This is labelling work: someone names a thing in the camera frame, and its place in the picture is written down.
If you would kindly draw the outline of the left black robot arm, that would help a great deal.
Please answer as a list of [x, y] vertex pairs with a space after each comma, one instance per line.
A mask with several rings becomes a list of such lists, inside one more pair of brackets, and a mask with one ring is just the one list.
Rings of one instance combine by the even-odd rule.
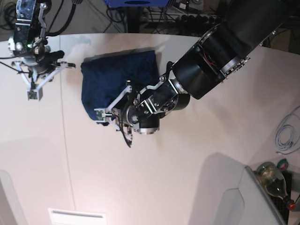
[[160, 83], [129, 94], [120, 110], [120, 128], [140, 134], [159, 130], [171, 111], [201, 99], [228, 75], [241, 69], [249, 54], [299, 7], [297, 0], [232, 0], [223, 21], [206, 31]]

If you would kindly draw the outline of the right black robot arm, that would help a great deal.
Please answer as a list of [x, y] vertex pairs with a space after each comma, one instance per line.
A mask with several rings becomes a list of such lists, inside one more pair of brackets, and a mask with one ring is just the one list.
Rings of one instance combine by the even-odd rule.
[[8, 40], [8, 48], [12, 53], [11, 58], [17, 59], [12, 62], [13, 67], [27, 67], [30, 75], [44, 75], [61, 67], [60, 59], [64, 52], [59, 50], [52, 52], [48, 46], [48, 37], [61, 35], [70, 25], [77, 5], [81, 0], [71, 1], [70, 14], [64, 25], [55, 32], [51, 28], [60, 12], [57, 11], [50, 27], [45, 22], [45, 15], [52, 8], [51, 0], [18, 0], [15, 7], [16, 23], [13, 35]]

